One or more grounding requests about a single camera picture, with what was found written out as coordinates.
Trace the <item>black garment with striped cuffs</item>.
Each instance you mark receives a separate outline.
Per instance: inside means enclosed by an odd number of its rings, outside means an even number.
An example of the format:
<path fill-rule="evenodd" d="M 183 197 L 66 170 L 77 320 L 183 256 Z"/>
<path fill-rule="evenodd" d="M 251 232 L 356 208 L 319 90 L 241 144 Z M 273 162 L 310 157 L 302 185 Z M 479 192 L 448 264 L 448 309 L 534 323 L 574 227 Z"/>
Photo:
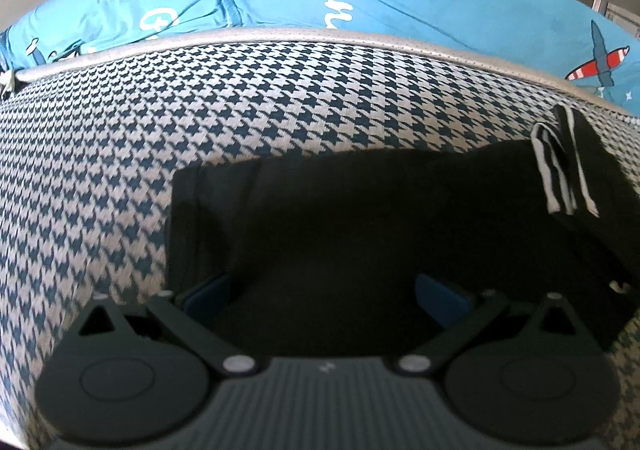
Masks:
<path fill-rule="evenodd" d="M 167 283 L 253 355 L 404 355 L 492 290 L 564 295 L 602 347 L 639 307 L 639 196 L 577 109 L 463 153 L 194 163 L 172 179 Z"/>

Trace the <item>houndstooth sofa cushion cover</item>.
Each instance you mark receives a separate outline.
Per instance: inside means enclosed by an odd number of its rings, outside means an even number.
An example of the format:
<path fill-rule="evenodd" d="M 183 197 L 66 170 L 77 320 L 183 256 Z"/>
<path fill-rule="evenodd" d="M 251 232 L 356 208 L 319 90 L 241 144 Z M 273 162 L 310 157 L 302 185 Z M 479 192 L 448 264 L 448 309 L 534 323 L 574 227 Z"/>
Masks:
<path fill-rule="evenodd" d="M 639 120 L 497 58 L 357 32 L 241 29 L 116 48 L 17 74 L 1 103 L 1 439 L 35 449 L 44 360 L 92 296 L 164 284 L 175 170 L 295 151 L 463 151 L 585 112 L 628 176 Z"/>

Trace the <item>blue cartoon print quilt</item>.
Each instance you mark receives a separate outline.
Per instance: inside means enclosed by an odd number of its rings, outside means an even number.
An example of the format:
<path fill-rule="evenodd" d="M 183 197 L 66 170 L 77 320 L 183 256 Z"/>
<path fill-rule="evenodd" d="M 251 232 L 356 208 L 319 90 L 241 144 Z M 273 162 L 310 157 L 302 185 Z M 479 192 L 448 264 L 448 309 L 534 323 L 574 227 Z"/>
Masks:
<path fill-rule="evenodd" d="M 1 33 L 17 71 L 126 44 L 228 28 L 386 34 L 544 71 L 630 112 L 639 42 L 576 0 L 50 0 Z"/>

